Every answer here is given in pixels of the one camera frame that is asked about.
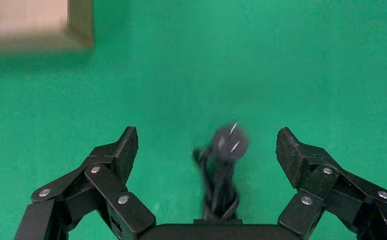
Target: beige box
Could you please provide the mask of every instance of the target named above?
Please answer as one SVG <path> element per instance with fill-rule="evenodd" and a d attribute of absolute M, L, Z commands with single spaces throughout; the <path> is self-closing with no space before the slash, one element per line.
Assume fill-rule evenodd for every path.
<path fill-rule="evenodd" d="M 92 0 L 0 0 L 0 53 L 93 44 Z"/>

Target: screw head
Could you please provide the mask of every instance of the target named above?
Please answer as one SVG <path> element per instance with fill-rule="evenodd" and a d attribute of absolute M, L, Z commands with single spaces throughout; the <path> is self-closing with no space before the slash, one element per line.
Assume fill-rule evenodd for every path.
<path fill-rule="evenodd" d="M 118 198 L 118 203 L 125 204 L 125 203 L 127 203 L 128 200 L 129 200 L 129 196 L 124 195 L 124 196 L 121 196 L 120 198 Z"/>
<path fill-rule="evenodd" d="M 311 205 L 313 203 L 313 200 L 308 196 L 303 196 L 301 197 L 301 202 L 305 205 Z"/>
<path fill-rule="evenodd" d="M 39 197 L 45 197 L 51 192 L 50 188 L 43 189 L 42 191 L 39 192 Z"/>
<path fill-rule="evenodd" d="M 379 195 L 379 197 L 381 197 L 383 199 L 387 199 L 387 192 L 385 192 L 385 191 L 378 191 L 377 194 Z"/>
<path fill-rule="evenodd" d="M 100 169 L 101 169 L 100 166 L 94 166 L 94 167 L 92 167 L 92 169 L 90 170 L 90 172 L 93 173 L 93 174 L 96 174 L 97 172 L 100 171 Z"/>
<path fill-rule="evenodd" d="M 323 168 L 323 172 L 325 174 L 332 174 L 332 169 L 325 167 L 325 168 Z"/>

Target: green backdrop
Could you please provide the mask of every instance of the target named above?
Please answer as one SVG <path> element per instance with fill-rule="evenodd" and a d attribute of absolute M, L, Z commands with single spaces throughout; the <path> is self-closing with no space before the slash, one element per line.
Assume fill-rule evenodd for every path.
<path fill-rule="evenodd" d="M 250 137 L 234 177 L 247 224 L 275 224 L 295 193 L 275 155 L 284 126 L 387 188 L 387 1 L 335 2 L 97 0 L 91 52 L 0 57 L 0 240 L 35 189 L 128 125 L 128 187 L 158 224 L 201 217 L 191 152 L 233 121 Z M 114 239 L 96 213 L 70 237 Z M 325 213 L 310 239 L 355 236 Z"/>

